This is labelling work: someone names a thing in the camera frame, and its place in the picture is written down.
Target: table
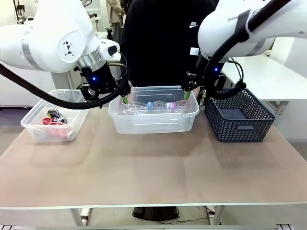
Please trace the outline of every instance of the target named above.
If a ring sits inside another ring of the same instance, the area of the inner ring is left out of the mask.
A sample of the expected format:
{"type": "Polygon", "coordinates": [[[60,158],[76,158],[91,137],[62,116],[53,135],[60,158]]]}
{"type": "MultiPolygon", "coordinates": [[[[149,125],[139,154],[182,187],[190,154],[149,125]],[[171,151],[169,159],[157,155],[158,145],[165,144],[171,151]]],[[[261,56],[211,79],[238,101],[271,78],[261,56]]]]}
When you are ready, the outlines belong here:
{"type": "Polygon", "coordinates": [[[1,209],[297,204],[307,164],[271,128],[262,143],[219,142],[201,112],[190,132],[122,135],[107,108],[77,138],[40,143],[24,130],[0,157],[1,209]]]}
{"type": "MultiPolygon", "coordinates": [[[[290,101],[307,100],[307,79],[265,54],[234,59],[243,67],[247,88],[259,100],[269,102],[277,116],[285,111],[290,101]]],[[[222,71],[232,83],[239,81],[234,64],[226,63],[222,71]]]]}

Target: cable on floor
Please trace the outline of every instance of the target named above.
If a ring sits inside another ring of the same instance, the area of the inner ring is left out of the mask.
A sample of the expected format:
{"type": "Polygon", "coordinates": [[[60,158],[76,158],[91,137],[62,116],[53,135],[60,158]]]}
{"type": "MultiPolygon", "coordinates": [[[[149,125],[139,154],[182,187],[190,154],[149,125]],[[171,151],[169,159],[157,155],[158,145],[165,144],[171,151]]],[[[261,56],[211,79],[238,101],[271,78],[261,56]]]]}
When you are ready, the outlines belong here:
{"type": "Polygon", "coordinates": [[[184,221],[174,221],[171,223],[163,223],[161,221],[158,221],[160,224],[179,224],[179,223],[185,223],[185,222],[190,222],[190,221],[197,221],[200,219],[212,219],[212,217],[204,217],[204,218],[198,218],[198,219],[188,219],[188,220],[184,220],[184,221]]]}

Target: floor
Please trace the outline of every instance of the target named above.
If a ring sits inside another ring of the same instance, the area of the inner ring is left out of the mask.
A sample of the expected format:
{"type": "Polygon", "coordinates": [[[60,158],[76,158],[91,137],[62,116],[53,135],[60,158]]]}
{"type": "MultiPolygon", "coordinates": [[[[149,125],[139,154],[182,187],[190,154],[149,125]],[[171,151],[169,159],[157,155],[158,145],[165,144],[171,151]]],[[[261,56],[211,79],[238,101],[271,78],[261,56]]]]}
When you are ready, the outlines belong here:
{"type": "MultiPolygon", "coordinates": [[[[0,155],[9,147],[19,133],[20,116],[24,111],[7,112],[2,120],[11,114],[9,126],[2,126],[0,111],[0,155]]],[[[294,143],[293,147],[307,160],[307,143],[294,143]]],[[[90,226],[126,226],[126,225],[152,225],[157,222],[143,221],[134,218],[133,208],[94,208],[89,221],[90,226]]],[[[188,219],[205,218],[204,207],[180,207],[180,221],[188,219]]],[[[253,225],[266,226],[280,223],[293,223],[296,230],[304,230],[307,226],[307,205],[288,206],[233,206],[224,210],[222,223],[227,225],[253,225]]],[[[207,224],[207,219],[179,223],[180,225],[207,224]]],[[[19,226],[74,226],[69,210],[28,210],[13,211],[0,210],[0,225],[19,226]]]]}

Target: robot logo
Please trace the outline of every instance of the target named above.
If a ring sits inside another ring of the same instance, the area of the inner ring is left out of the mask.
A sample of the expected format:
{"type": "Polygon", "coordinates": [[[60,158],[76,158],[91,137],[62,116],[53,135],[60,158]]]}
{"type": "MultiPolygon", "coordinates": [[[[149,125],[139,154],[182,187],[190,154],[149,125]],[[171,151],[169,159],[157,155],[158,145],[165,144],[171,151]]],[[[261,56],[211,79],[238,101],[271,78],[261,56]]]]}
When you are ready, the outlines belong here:
{"type": "Polygon", "coordinates": [[[254,12],[253,12],[253,14],[252,14],[252,17],[254,17],[257,13],[259,13],[261,9],[262,9],[262,8],[259,8],[259,9],[254,10],[254,12]]]}
{"type": "Polygon", "coordinates": [[[63,43],[63,45],[66,45],[66,46],[67,46],[67,54],[65,54],[65,56],[67,56],[67,55],[69,55],[69,54],[71,54],[71,55],[74,56],[74,54],[69,50],[70,47],[71,47],[71,45],[72,45],[72,43],[69,45],[69,42],[66,41],[66,42],[63,43]]]}

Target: beige tabletop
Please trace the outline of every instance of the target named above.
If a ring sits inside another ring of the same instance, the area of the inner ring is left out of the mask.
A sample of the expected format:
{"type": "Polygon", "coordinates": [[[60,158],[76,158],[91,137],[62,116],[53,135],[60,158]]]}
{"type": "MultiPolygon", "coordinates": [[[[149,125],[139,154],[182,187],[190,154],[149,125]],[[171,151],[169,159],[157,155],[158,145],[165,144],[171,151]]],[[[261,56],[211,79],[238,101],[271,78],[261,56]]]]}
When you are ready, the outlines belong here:
{"type": "Polygon", "coordinates": [[[103,108],[73,142],[23,131],[0,158],[0,207],[303,203],[306,181],[275,128],[262,143],[221,143],[201,113],[190,132],[121,135],[103,108]]]}

